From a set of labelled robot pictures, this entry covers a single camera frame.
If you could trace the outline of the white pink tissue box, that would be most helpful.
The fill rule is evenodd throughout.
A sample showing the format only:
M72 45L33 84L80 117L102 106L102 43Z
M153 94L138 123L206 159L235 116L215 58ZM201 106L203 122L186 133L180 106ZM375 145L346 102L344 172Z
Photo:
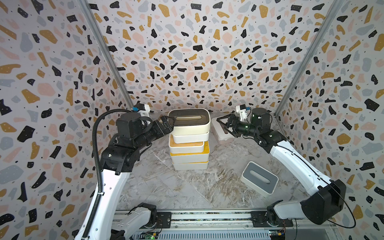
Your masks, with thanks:
M217 118L218 117L213 118L211 120L211 129L213 131L213 134L216 140L221 145L232 142L235 139L235 137L223 129L221 124L217 121Z

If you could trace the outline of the dark brown lid tissue box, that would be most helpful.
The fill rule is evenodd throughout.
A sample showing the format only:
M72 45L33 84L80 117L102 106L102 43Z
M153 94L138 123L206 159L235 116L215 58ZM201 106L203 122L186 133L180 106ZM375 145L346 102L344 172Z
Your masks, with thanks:
M210 131L211 116L206 109L178 109L168 113L175 118L174 136L200 135Z

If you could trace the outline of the yellow lid tissue box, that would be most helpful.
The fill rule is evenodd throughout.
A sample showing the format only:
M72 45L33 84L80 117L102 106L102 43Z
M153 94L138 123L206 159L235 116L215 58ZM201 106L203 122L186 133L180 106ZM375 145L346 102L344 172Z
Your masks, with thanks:
M206 170L208 168L209 161L199 163L185 163L185 164L174 164L173 166L176 171L189 171L189 170Z
M201 153L185 153L185 154L172 154L170 153L173 164L192 164L192 163L206 163L209 161L210 146L206 141L204 150Z

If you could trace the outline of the light bamboo lid tissue box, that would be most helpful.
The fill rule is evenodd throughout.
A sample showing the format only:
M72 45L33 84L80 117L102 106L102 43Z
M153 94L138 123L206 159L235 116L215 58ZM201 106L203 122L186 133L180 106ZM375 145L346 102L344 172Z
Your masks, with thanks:
M205 142L176 144L173 136L169 137L169 148L172 154L201 153L204 150Z

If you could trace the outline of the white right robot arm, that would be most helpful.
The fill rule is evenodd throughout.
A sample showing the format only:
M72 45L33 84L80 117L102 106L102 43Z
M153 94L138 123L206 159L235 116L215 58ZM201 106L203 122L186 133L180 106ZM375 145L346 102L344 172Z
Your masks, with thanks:
M266 109L252 109L249 123L242 121L241 117L235 114L218 117L216 121L235 138L254 140L279 160L299 180L309 195L305 200L277 201L269 205L266 218L271 226L285 219L308 219L321 225L347 205L346 185L341 180L332 180L313 167L283 134L273 130L271 115Z

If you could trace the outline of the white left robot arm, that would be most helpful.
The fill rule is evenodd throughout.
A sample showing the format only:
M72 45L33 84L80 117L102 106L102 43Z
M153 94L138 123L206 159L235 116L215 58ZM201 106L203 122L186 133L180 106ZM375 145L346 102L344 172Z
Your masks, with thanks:
M116 121L117 133L107 148L99 153L97 128L101 120L113 113L122 114ZM154 231L161 227L157 207L145 203L132 208L121 221L114 223L113 220L121 192L135 163L155 140L173 131L175 121L169 116L152 120L123 109L107 111L97 118L92 133L97 187L84 223L75 237L77 240L128 240L140 228Z

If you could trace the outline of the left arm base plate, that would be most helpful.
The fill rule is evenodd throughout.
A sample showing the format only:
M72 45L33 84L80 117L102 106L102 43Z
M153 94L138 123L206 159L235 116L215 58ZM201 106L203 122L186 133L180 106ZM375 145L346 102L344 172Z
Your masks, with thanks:
M140 227L141 230L150 230L150 229L169 229L171 227L171 212L156 212L156 214L151 213L149 221Z

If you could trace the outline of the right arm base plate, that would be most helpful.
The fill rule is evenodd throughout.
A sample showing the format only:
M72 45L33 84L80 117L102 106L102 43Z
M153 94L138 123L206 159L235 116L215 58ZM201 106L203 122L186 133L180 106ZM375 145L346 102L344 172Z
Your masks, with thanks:
M283 228L294 226L292 220L282 220L277 217L274 211L252 211L251 221L254 228Z

